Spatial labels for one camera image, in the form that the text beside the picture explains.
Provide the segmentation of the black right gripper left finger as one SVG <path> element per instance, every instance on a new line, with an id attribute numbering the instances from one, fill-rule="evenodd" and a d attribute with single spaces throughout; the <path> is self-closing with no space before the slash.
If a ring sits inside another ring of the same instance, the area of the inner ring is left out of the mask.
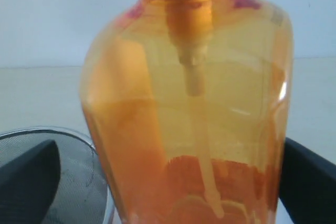
<path id="1" fill-rule="evenodd" d="M 43 141 L 1 166 L 1 223 L 42 223 L 61 177 L 59 149 Z"/>

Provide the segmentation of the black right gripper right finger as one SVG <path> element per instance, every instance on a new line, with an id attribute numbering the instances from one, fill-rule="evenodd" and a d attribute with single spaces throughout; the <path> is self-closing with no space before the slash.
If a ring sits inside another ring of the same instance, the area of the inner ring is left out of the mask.
<path id="1" fill-rule="evenodd" d="M 293 223 L 335 223 L 335 164 L 286 138 L 279 198 Z"/>

